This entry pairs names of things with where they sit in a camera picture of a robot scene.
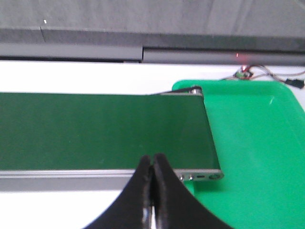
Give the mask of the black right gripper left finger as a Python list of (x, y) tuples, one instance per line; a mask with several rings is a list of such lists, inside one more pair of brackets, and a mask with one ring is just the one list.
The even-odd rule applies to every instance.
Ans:
[(150, 157), (142, 156), (133, 176), (120, 195), (86, 228), (149, 229), (152, 215), (150, 166)]

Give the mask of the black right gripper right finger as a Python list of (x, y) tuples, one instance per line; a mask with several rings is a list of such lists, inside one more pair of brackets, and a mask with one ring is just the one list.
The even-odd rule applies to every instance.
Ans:
[(154, 203), (158, 229), (230, 229), (203, 206), (174, 173), (164, 154), (155, 154)]

